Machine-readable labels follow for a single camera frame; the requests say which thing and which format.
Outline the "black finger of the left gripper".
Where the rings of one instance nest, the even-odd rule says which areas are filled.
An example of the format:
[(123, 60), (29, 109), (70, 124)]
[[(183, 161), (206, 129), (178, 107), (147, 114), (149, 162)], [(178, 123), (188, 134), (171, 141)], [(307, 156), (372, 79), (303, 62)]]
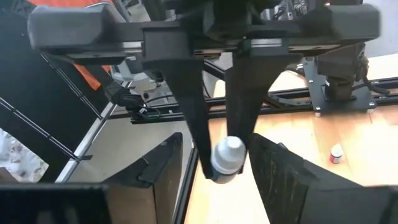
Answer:
[(264, 98), (277, 77), (301, 54), (235, 55), (233, 67), (225, 75), (228, 136), (236, 136), (249, 148), (249, 138)]
[(203, 62), (194, 58), (146, 60), (143, 63), (145, 70), (157, 70), (162, 73), (190, 130), (203, 174), (207, 179), (211, 179), (211, 141), (208, 107), (203, 96), (202, 67)]

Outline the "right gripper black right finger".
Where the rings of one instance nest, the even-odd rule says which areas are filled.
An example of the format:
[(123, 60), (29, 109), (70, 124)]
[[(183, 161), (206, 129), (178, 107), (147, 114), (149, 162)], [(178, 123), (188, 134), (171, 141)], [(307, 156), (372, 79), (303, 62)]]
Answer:
[(249, 158), (271, 223), (366, 223), (359, 184), (251, 136)]

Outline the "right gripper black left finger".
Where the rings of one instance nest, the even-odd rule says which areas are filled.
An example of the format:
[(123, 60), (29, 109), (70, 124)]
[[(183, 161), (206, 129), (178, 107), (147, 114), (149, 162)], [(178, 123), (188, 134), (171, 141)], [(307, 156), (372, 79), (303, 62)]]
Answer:
[(183, 134), (173, 133), (144, 156), (105, 179), (116, 224), (171, 224), (182, 175)]

